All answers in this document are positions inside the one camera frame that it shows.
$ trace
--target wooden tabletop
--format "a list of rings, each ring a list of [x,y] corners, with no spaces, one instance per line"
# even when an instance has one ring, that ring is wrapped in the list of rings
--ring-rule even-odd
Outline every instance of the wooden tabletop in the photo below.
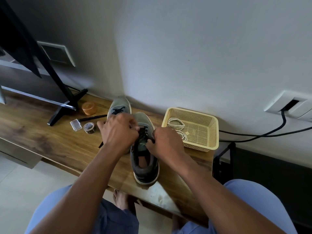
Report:
[[[47,122],[57,106],[6,90],[4,92],[7,104],[0,104],[0,138],[80,173],[88,166],[99,151],[102,140],[99,130],[87,134],[84,130],[75,132],[72,129],[70,121],[88,117],[82,110],[63,116],[50,127]],[[111,105],[110,100],[87,94],[79,101],[79,106],[86,101],[97,104],[95,115],[107,114]],[[138,111],[146,113],[155,127],[161,126],[162,115],[132,108],[133,113]],[[205,153],[184,149],[211,172],[213,151]],[[108,185],[189,220],[207,223],[207,216],[181,177],[161,161],[159,165],[158,181],[150,187],[144,187],[134,179],[129,154],[124,155],[116,165]]]

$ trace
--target yellow plastic basket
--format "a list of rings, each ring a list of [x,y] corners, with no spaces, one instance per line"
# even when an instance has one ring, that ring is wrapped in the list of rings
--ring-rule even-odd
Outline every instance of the yellow plastic basket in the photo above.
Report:
[[[184,147],[204,152],[219,147],[219,124],[214,116],[182,108],[168,108],[162,127],[168,126],[171,117],[179,118],[185,124],[183,129],[172,127],[187,135],[188,140],[183,141]],[[178,121],[172,121],[171,124],[180,125]]]

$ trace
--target shoe tongue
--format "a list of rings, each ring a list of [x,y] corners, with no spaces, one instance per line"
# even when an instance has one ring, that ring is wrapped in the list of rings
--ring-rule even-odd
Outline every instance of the shoe tongue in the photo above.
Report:
[[[141,138],[138,141],[138,151],[145,151],[145,150],[147,150],[146,143],[147,143],[147,137]]]

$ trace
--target leg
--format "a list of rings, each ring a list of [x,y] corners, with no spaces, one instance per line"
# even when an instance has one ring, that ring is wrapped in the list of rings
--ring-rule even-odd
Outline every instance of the leg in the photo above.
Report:
[[[35,210],[29,225],[25,231],[25,234],[28,234],[41,220],[42,218],[60,201],[60,199],[66,194],[70,189],[71,185],[64,188],[58,189],[51,194],[49,194],[42,203]],[[128,195],[123,194],[119,197],[117,195],[115,206],[111,202],[102,199],[102,202],[99,205],[99,214],[94,223],[93,233],[138,233],[138,219],[130,211],[132,204],[125,205],[125,202],[128,202]]]
[[[297,233],[282,202],[264,186],[241,179],[228,181],[224,186],[287,234]],[[217,232],[212,222],[209,221],[209,228],[203,228],[197,224],[188,222],[181,229],[181,232],[176,231],[174,233],[215,234]]]

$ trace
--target grey wall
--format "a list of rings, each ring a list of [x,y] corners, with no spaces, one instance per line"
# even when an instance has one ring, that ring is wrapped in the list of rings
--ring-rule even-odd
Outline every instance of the grey wall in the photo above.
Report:
[[[312,0],[8,0],[33,36],[68,47],[70,85],[164,113],[215,115],[220,129],[261,134],[282,90],[312,94]],[[281,132],[312,126],[288,119]],[[221,138],[239,137],[220,134]],[[312,131],[240,144],[312,167]]]

